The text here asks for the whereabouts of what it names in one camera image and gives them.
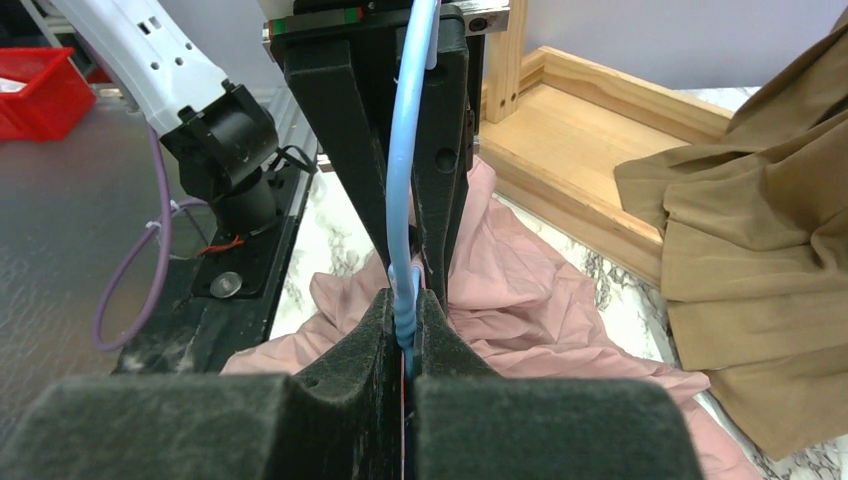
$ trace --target wooden board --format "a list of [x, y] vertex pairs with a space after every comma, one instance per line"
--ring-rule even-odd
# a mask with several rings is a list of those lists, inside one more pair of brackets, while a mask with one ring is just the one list
[[715, 141], [731, 113], [550, 48], [525, 58], [521, 71], [532, 78], [521, 82], [518, 108], [480, 127], [481, 156], [497, 171], [499, 191], [659, 285], [662, 237], [621, 209], [613, 169]]
[[493, 123], [500, 122], [518, 108], [528, 1], [510, 0], [509, 29], [489, 35], [486, 41], [489, 58], [497, 58], [498, 61], [489, 63], [486, 75], [489, 109], [486, 116], [481, 118]]

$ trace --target pink cloth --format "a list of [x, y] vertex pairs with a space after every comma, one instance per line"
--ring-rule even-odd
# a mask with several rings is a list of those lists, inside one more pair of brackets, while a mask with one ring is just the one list
[[[506, 377], [630, 377], [662, 385], [680, 406], [710, 480], [762, 478], [736, 442], [693, 396], [701, 373], [635, 358], [606, 335], [592, 280], [492, 199], [495, 173], [475, 161], [451, 264], [449, 322]], [[316, 274], [319, 313], [300, 330], [234, 355], [224, 373], [296, 373], [356, 327], [388, 287], [376, 255], [351, 278]]]

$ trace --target blue cable sleeve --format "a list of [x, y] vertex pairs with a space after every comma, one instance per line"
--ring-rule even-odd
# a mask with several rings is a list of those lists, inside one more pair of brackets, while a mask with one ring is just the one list
[[[390, 271], [394, 290], [395, 329], [398, 344], [404, 350], [407, 364], [412, 364], [412, 343], [416, 328], [415, 299], [419, 289], [413, 278], [412, 256], [409, 250], [409, 188], [418, 115], [421, 109], [421, 90], [424, 69], [433, 38], [433, 20], [439, 0], [415, 0], [409, 18], [409, 27], [403, 44], [397, 94], [392, 116], [389, 162], [386, 174], [386, 229]], [[412, 369], [406, 371], [412, 375]]]
[[427, 70], [436, 68], [439, 56], [439, 16], [442, 13], [440, 8], [442, 0], [435, 0], [436, 8], [433, 9], [433, 27], [430, 31], [430, 45], [427, 49]]
[[[389, 265], [389, 279], [394, 283], [394, 269], [391, 265]], [[421, 270], [418, 267], [412, 269], [412, 282], [415, 285], [420, 285], [421, 282]], [[418, 292], [419, 289], [415, 289], [415, 296], [413, 305], [418, 300]], [[403, 364], [404, 364], [404, 373], [407, 377], [411, 377], [414, 373], [414, 357], [415, 357], [415, 331], [417, 330], [418, 322], [415, 314], [413, 313], [411, 322], [398, 322], [395, 319], [395, 336], [397, 337], [398, 345], [403, 351]]]

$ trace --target brown cloth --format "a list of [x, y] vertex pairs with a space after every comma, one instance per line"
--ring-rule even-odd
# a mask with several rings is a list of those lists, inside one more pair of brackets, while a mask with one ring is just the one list
[[848, 10], [716, 145], [615, 170], [687, 370], [773, 458], [848, 434]]

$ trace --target metal table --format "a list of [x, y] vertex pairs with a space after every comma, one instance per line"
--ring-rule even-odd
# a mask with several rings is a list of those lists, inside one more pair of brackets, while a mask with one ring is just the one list
[[[267, 103], [272, 93], [257, 99]], [[269, 107], [281, 144], [312, 154], [317, 141], [308, 128], [295, 128], [306, 122], [283, 93]], [[185, 198], [176, 161], [166, 161], [172, 197]], [[127, 112], [120, 98], [101, 96], [62, 142], [0, 143], [0, 212], [2, 447], [46, 386], [70, 375], [106, 375], [116, 365], [117, 352], [92, 347], [91, 320], [114, 269], [159, 214], [143, 117]], [[211, 215], [201, 223], [214, 228]], [[175, 223], [174, 249], [196, 252], [196, 241], [186, 223]], [[116, 338], [134, 320], [155, 264], [151, 245], [113, 296], [104, 338]]]

